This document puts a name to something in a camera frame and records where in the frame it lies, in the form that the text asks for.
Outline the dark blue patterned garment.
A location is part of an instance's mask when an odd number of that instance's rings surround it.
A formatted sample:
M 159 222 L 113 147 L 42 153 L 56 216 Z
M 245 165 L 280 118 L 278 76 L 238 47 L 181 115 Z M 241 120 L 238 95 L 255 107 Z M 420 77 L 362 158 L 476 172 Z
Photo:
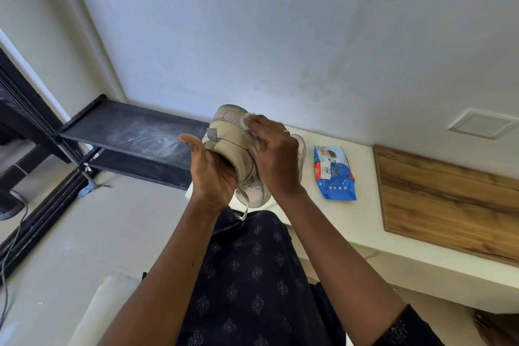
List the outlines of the dark blue patterned garment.
M 215 218 L 175 346 L 347 346 L 321 282 L 310 284 L 271 211 Z

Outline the beige sneaker shoe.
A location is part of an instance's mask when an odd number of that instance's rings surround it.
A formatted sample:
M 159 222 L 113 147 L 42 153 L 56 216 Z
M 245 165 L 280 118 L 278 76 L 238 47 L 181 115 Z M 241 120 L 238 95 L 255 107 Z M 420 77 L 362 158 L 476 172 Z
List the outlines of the beige sneaker shoe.
M 251 208 L 262 207 L 271 197 L 256 164 L 259 141 L 244 124 L 244 118 L 249 115 L 236 105 L 219 106 L 202 138 L 206 149 L 224 157 L 235 169 L 234 196 L 245 206 L 243 215 L 238 217 L 242 221 Z

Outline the person's left forearm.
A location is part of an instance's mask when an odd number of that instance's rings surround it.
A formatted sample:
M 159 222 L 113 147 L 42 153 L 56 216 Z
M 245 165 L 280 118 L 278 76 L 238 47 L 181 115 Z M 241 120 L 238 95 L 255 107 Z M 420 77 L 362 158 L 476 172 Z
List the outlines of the person's left forearm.
M 97 346 L 175 346 L 215 223 L 231 197 L 192 194 L 158 259 Z

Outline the white wall plate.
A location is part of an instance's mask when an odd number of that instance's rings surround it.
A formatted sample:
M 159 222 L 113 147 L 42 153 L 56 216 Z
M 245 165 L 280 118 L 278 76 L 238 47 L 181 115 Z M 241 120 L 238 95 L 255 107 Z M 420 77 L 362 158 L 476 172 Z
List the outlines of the white wall plate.
M 447 128 L 450 132 L 487 140 L 497 140 L 519 126 L 519 118 L 481 109 L 468 108 Z

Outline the person's right hand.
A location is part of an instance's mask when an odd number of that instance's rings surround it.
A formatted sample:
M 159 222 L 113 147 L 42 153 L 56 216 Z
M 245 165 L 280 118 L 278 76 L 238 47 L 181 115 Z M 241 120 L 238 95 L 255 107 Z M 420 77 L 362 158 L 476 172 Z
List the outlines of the person's right hand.
M 266 147 L 258 142 L 256 163 L 259 173 L 277 204 L 282 206 L 302 191 L 298 180 L 298 143 L 292 137 L 277 147 Z

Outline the black metal shelf rack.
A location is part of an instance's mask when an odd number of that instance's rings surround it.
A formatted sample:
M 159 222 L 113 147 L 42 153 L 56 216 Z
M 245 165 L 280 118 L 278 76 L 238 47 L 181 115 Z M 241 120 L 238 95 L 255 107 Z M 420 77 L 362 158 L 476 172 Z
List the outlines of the black metal shelf rack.
M 100 95 L 56 132 L 62 141 L 93 146 L 87 165 L 180 190 L 191 185 L 186 133 L 202 138 L 208 123 L 133 106 Z

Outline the white sneaker shoe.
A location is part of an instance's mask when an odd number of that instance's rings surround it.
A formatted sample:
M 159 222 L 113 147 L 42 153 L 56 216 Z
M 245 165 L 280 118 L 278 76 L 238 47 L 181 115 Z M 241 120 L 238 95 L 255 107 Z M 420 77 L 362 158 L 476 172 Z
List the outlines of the white sneaker shoe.
M 298 149 L 297 149 L 297 162 L 298 162 L 298 180 L 301 183 L 302 181 L 302 173 L 303 173 L 303 167 L 304 162 L 306 159 L 306 153 L 307 153 L 307 146 L 305 143 L 305 140 L 302 138 L 302 136 L 298 134 L 291 134 L 291 137 L 296 139 L 298 143 Z

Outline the blue wet wipes packet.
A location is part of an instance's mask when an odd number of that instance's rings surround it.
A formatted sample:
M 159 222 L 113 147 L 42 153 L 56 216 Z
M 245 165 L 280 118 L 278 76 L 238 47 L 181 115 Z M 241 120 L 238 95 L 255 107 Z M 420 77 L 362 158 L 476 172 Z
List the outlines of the blue wet wipes packet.
M 315 181 L 329 201 L 356 201 L 354 176 L 341 146 L 314 146 Z

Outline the brown wooden board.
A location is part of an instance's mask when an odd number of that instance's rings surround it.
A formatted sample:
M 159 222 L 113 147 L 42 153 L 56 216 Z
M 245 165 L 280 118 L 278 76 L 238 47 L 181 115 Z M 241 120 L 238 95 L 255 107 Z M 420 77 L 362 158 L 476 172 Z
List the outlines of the brown wooden board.
M 519 179 L 373 146 L 384 230 L 519 268 Z

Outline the white cushion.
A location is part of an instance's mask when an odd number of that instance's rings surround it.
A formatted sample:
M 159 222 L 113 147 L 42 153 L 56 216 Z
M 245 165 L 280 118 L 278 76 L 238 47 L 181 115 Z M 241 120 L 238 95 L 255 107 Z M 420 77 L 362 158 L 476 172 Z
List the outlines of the white cushion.
M 68 346 L 97 346 L 140 282 L 138 278 L 122 274 L 108 276 L 96 290 Z

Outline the black door frame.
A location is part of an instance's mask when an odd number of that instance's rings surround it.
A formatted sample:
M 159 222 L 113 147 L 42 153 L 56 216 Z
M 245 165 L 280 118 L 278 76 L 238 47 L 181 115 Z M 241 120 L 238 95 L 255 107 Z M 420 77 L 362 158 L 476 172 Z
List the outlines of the black door frame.
M 0 142 L 9 131 L 34 146 L 5 171 L 0 171 L 0 223 L 21 216 L 6 238 L 0 237 L 0 286 L 16 271 L 36 245 L 75 202 L 77 193 L 92 183 L 98 172 L 80 165 L 87 155 L 79 144 L 56 138 L 64 125 L 43 96 L 30 84 L 12 57 L 0 46 Z M 18 190 L 50 159 L 73 168 L 34 203 Z

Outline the person's left hand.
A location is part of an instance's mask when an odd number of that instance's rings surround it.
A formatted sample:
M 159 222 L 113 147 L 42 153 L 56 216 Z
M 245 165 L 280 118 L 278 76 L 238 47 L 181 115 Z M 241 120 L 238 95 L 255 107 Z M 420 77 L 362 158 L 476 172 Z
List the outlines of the person's left hand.
M 215 217 L 237 188 L 235 169 L 222 156 L 206 149 L 206 164 L 191 164 L 192 193 L 185 213 Z

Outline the person's right forearm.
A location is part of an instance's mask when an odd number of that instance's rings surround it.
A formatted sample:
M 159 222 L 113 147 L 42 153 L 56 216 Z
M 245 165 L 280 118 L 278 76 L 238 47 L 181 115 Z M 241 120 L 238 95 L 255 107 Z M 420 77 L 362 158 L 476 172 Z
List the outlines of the person's right forearm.
M 372 346 L 406 307 L 301 186 L 272 191 L 354 346 Z

